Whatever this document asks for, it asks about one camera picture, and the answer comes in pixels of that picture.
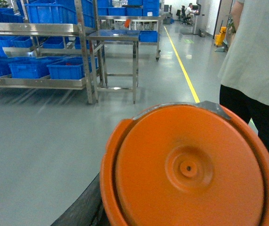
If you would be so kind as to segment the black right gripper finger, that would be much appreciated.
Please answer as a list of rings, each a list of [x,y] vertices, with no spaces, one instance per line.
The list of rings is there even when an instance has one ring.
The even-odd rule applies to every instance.
[[[106,213],[97,174],[77,200],[57,219],[53,226],[105,226]]]

